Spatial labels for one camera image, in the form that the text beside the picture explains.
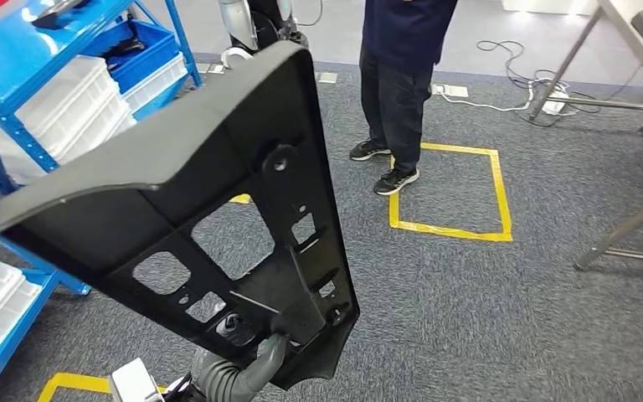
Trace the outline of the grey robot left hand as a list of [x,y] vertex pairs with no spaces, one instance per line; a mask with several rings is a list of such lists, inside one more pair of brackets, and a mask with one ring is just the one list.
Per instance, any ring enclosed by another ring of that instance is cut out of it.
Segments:
[[273,379],[285,361],[287,343],[287,336],[279,333],[261,343],[260,355],[239,375],[246,392],[256,394]]

